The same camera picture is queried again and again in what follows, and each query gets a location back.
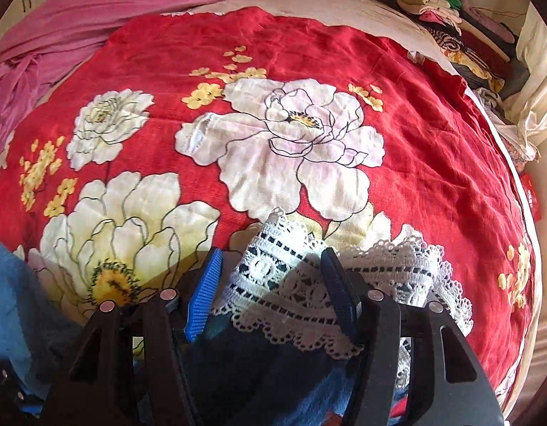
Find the bed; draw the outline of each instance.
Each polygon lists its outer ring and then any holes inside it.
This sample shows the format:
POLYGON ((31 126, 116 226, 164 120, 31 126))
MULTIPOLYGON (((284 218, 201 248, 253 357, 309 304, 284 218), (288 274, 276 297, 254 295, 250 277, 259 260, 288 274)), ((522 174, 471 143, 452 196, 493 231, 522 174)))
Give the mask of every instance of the bed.
POLYGON ((0 240, 28 261, 65 313, 83 322, 103 299, 127 302, 176 283, 210 245, 228 251, 232 267, 256 223, 277 206, 334 247, 417 231, 443 246, 462 286, 456 297, 472 303, 469 341, 508 414, 519 391, 512 388, 526 376, 541 305, 536 232, 510 157, 428 32, 371 0, 314 1, 227 0, 141 16, 113 34, 7 143, 0 213, 15 213, 16 221, 0 223, 0 240), (299 40, 299 33, 308 36, 299 40), (176 46, 183 49, 178 61, 176 46), (299 60, 304 53, 307 62, 299 60), (295 99, 291 109, 294 91, 308 98, 295 99), (267 103, 276 94, 278 101, 267 103), (253 109, 256 98, 264 101, 260 110, 253 109), (124 115, 114 129, 102 129, 118 103, 124 115), (323 118, 331 103, 342 105, 328 117, 350 117, 342 126, 323 118), (289 114, 283 126, 313 129, 309 141, 273 128, 278 120, 267 114, 275 104, 289 114), (90 117, 95 127, 86 127, 90 117), (43 128, 44 120, 54 125, 43 128), (253 128, 257 133, 247 132, 253 128), (326 142, 342 153, 322 151, 325 134, 316 129, 332 133, 326 142), (112 134, 99 145, 102 133, 112 134), (266 140, 240 144, 254 136, 266 140), (293 171, 269 173, 275 167, 293 171), (327 175, 333 192, 315 187, 327 175), (132 216, 117 210, 134 197, 145 206, 132 204, 132 216), (149 214, 153 197, 165 210, 149 214), (74 226, 94 212, 87 200, 101 204, 105 216, 77 232, 74 226), (170 233, 164 241, 134 234, 143 240, 133 255, 151 256, 160 244, 169 250, 166 264, 147 262, 150 272, 140 278, 100 251, 102 237, 115 239, 132 218, 170 233), (190 231, 182 231, 185 220, 190 231), (489 226, 483 233, 482 223, 489 226), (112 230, 96 230, 100 224, 112 230), (88 255, 96 270, 85 278, 71 272, 83 261, 76 252, 84 244, 98 246, 88 255))

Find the blue fabric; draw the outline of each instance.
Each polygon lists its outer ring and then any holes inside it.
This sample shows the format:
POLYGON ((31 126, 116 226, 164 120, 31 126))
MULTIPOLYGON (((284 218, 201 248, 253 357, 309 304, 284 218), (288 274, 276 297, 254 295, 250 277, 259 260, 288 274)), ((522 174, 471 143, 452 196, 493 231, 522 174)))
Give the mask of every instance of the blue fabric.
POLYGON ((328 410, 344 413, 359 365, 271 344, 260 329, 236 330, 229 315, 209 317, 183 357, 203 423, 216 426, 320 426, 328 410))
MULTIPOLYGON (((47 396, 80 330, 0 244, 0 364, 11 364, 26 394, 47 396)), ((230 316, 210 316, 199 339, 180 350, 199 413, 213 426, 320 426, 329 409, 344 413, 359 363, 271 344, 261 330, 236 330, 230 316)), ((135 365, 139 411, 152 424, 143 364, 135 365)))
POLYGON ((26 394, 47 396, 80 330, 47 299, 27 264, 0 244, 0 365, 11 364, 26 394))

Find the pink fabric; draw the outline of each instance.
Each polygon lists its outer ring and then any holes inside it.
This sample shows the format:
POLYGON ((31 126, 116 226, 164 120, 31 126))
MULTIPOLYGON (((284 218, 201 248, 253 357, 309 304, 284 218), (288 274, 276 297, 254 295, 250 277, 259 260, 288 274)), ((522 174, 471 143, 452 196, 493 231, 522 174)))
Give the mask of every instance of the pink fabric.
POLYGON ((424 12, 422 12, 422 14, 419 15, 419 20, 420 21, 426 21, 426 22, 434 22, 436 24, 445 25, 445 22, 443 22, 443 19, 440 18, 433 11, 424 11, 424 12))
POLYGON ((488 17, 486 14, 484 14, 482 11, 479 11, 478 9, 475 9, 471 6, 471 3, 469 3, 469 0, 461 0, 462 4, 462 11, 465 11, 467 14, 469 14, 474 20, 479 22, 479 24, 482 24, 487 29, 489 29, 492 33, 496 33, 503 41, 506 43, 514 43, 514 35, 507 30, 503 25, 499 24, 498 22, 494 21, 490 17, 488 17))
POLYGON ((48 89, 130 18, 221 0, 47 0, 0 41, 0 152, 48 89))

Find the lace trim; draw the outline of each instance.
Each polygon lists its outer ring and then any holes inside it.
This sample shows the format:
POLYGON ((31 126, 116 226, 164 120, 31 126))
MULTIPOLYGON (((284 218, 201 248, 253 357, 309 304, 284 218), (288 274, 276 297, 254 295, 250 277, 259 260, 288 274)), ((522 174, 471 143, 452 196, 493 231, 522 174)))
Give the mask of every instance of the lace trim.
MULTIPOLYGON (((231 273, 213 314, 232 313, 236 329, 258 328, 273 344, 292 342, 301 351, 324 348, 337 360, 361 352, 341 333, 319 269, 326 243, 307 234, 303 224, 290 222, 277 208, 250 241, 231 273)), ((422 307, 440 301, 463 334, 471 331, 471 302, 452 280, 452 267, 443 261, 443 247, 411 236, 399 244, 381 240, 367 251, 351 247, 340 252, 343 267, 394 300, 422 307)), ((400 342, 398 387, 409 382, 409 340, 400 342)))

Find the red blanket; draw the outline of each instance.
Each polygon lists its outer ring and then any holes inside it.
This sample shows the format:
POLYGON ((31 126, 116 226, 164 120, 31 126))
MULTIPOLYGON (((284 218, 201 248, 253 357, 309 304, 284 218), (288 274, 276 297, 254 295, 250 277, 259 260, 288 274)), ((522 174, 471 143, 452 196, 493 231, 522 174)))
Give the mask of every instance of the red blanket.
POLYGON ((0 39, 0 150, 50 87, 134 16, 222 0, 47 0, 0 39))
POLYGON ((510 169, 464 90, 349 27, 257 8, 141 16, 15 131, 0 240, 82 321, 103 299, 175 283, 210 245, 238 249, 275 206, 363 247, 387 216, 381 238, 406 223, 445 247, 496 386, 530 323, 534 258, 510 169))

